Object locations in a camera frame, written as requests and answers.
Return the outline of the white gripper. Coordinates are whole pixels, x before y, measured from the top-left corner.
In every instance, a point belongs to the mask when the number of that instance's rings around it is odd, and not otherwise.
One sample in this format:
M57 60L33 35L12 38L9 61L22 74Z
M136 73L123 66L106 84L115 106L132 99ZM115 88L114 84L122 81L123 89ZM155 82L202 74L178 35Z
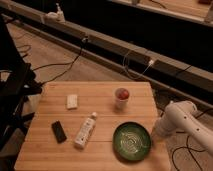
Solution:
M166 138L170 135L170 131L168 130L168 121L164 117L156 120L151 135L153 137L161 138Z

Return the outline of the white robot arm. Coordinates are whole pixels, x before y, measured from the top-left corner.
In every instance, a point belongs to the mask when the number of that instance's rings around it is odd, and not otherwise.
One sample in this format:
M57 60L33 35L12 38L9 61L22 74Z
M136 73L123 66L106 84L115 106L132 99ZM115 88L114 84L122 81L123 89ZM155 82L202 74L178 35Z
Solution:
M168 138L180 128L191 135L213 157L213 130L195 118L196 105L191 101L170 102L165 113L153 126L151 137L154 141Z

